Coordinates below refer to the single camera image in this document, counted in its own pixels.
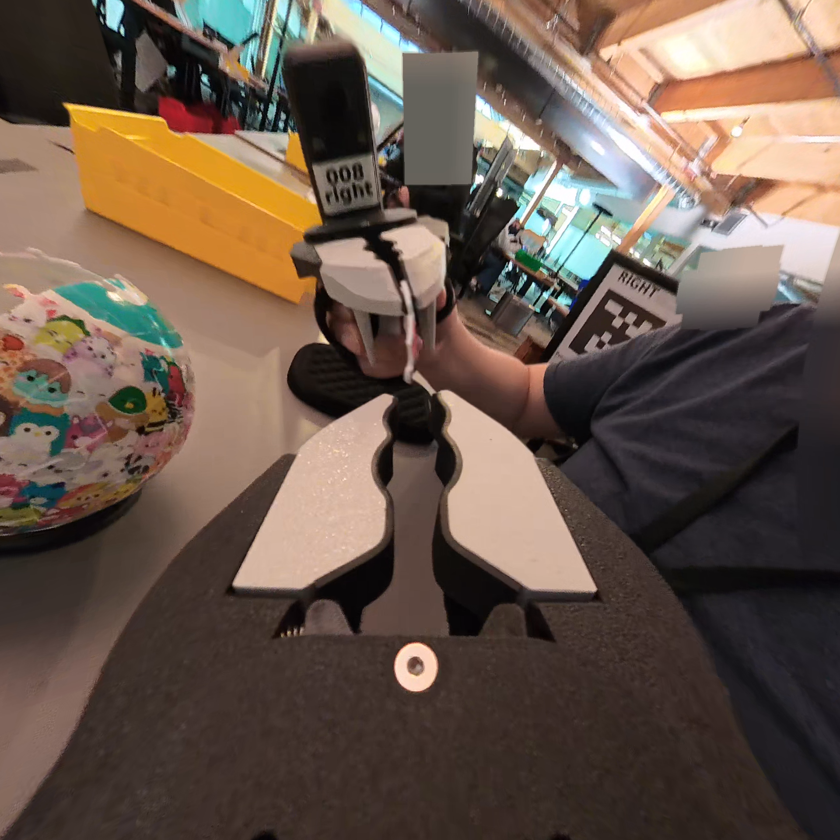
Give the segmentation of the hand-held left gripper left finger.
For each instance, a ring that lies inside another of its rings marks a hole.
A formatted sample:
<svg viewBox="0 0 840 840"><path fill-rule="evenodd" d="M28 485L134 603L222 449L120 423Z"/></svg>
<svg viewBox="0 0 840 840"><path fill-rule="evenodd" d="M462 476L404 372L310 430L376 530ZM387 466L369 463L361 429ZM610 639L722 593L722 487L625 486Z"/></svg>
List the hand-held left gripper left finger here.
<svg viewBox="0 0 840 840"><path fill-rule="evenodd" d="M232 581L235 593L315 595L389 546L396 418L396 398L379 395L300 447Z"/></svg>

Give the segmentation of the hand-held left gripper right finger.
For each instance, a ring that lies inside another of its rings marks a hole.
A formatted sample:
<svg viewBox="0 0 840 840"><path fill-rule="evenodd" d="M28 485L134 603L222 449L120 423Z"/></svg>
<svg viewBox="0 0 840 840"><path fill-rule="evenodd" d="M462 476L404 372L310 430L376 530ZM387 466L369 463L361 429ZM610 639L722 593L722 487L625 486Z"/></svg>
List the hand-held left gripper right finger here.
<svg viewBox="0 0 840 840"><path fill-rule="evenodd" d="M441 589L459 603L594 599L595 582L530 449L451 391L434 394L434 431Z"/></svg>

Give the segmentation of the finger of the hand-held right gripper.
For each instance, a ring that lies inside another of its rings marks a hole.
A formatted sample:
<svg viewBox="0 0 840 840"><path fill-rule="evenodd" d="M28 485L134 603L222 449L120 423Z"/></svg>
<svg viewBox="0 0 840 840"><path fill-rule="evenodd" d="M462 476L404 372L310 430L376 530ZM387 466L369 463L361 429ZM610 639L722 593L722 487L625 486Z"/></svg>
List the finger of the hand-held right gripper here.
<svg viewBox="0 0 840 840"><path fill-rule="evenodd" d="M413 317L414 334L426 350L435 345L437 300L445 290L448 244L446 222L413 222L392 231L403 274L398 287L406 313L404 324L408 326Z"/></svg>
<svg viewBox="0 0 840 840"><path fill-rule="evenodd" d="M394 329L406 315L399 285L386 262L363 238L334 239L320 245L320 276L329 297L348 309L360 333L364 355L377 362L373 317Z"/></svg>

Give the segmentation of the colourful puzzle ball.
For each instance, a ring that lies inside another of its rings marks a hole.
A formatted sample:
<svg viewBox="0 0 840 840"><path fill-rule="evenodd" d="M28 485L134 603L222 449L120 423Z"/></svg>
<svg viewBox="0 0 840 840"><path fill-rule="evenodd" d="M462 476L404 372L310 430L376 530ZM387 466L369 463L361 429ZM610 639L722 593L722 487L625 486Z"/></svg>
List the colourful puzzle ball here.
<svg viewBox="0 0 840 840"><path fill-rule="evenodd" d="M1 535L84 518L182 449L190 355L127 278L36 249L1 257Z"/></svg>

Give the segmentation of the person's right forearm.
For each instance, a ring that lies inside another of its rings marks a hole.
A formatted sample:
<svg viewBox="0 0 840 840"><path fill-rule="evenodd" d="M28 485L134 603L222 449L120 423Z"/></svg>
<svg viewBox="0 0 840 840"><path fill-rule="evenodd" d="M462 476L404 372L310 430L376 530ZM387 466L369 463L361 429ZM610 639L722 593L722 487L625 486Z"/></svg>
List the person's right forearm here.
<svg viewBox="0 0 840 840"><path fill-rule="evenodd" d="M449 331L444 389L467 400L520 438L557 438L544 394L546 364L525 364L480 342L462 323Z"/></svg>

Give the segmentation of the person's right hand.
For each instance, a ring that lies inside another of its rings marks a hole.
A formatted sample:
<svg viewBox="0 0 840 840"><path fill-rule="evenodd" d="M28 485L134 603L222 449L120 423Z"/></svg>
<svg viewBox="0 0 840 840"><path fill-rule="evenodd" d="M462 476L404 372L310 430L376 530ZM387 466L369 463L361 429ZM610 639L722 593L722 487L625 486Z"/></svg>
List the person's right hand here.
<svg viewBox="0 0 840 840"><path fill-rule="evenodd" d="M334 302L327 314L327 324L334 338L358 361L362 372L375 379L402 379L407 363L406 335L403 322L395 321L390 332L379 331L370 356L362 339L361 326L354 312ZM429 391L459 388L459 382L475 376L483 345L462 322L454 309L436 325L435 342L429 350L421 339L413 344L414 375Z"/></svg>

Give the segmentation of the black wrist rest pad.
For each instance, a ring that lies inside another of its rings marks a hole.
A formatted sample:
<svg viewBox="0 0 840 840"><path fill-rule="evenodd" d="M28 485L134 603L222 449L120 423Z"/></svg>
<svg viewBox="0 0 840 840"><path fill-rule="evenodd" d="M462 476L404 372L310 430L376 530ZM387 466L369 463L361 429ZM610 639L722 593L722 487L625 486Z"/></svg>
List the black wrist rest pad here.
<svg viewBox="0 0 840 840"><path fill-rule="evenodd" d="M401 377L375 379L364 375L328 343L310 343L294 355L287 373L291 393L302 403L331 418L342 417L383 395L395 399L395 438L409 445L430 445L430 396L420 384Z"/></svg>

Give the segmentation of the black and white tag board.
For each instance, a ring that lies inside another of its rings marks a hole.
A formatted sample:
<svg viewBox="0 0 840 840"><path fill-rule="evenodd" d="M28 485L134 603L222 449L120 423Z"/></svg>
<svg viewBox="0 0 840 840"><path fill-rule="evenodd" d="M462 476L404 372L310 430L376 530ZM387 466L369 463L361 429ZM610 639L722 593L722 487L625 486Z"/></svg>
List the black and white tag board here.
<svg viewBox="0 0 840 840"><path fill-rule="evenodd" d="M677 279L610 251L578 293L540 361L571 360L679 323L678 288Z"/></svg>

